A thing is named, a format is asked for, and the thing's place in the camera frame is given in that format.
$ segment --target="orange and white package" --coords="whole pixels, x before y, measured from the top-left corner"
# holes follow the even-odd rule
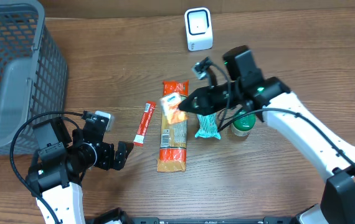
[[[179,110],[178,106],[182,101],[179,93],[172,93],[161,98],[161,107],[168,124],[176,124],[187,120],[187,114]]]

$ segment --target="green lid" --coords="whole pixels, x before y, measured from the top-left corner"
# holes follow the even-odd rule
[[[244,111],[241,111],[238,113],[237,116],[245,114]],[[240,131],[249,131],[253,128],[253,126],[255,125],[255,121],[257,120],[257,118],[255,117],[254,114],[245,116],[241,119],[238,119],[237,121],[233,122],[233,125],[235,128],[237,128]]]

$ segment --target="wooden tabletop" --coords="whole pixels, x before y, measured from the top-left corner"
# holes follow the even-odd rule
[[[144,104],[159,100],[163,80],[189,80],[194,91],[207,85],[191,72],[197,61],[210,56],[223,65],[223,53],[248,45],[266,77],[283,80],[355,145],[355,9],[214,14],[212,26],[213,48],[188,52],[183,16],[47,22],[70,68],[65,110],[110,112],[116,123],[104,141],[132,141]],[[134,148],[123,170],[88,171],[85,215],[121,207],[136,217],[260,218],[320,202],[324,184],[316,169],[275,130],[257,121],[246,141],[230,130],[218,141],[194,139],[197,125],[191,115],[187,171],[158,173],[158,106],[144,147]],[[16,156],[23,176],[30,159]],[[43,222],[9,158],[0,156],[0,223]]]

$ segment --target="laundry basket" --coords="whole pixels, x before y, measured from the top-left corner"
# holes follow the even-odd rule
[[[44,25],[36,0],[0,1],[0,154],[8,154],[18,128],[27,119],[64,108],[68,68]],[[38,148],[32,125],[17,139],[14,153]]]

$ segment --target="red stick package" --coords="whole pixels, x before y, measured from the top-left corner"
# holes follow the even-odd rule
[[[144,136],[146,135],[148,124],[150,123],[151,117],[153,116],[155,106],[155,102],[147,101],[143,117],[141,117],[138,132],[136,134],[135,140],[133,140],[133,144],[135,146],[143,146]]]
[[[164,82],[163,96],[179,93],[182,100],[189,94],[189,81]],[[187,120],[168,124],[168,118],[162,115],[161,146],[159,148],[158,172],[186,171]]]

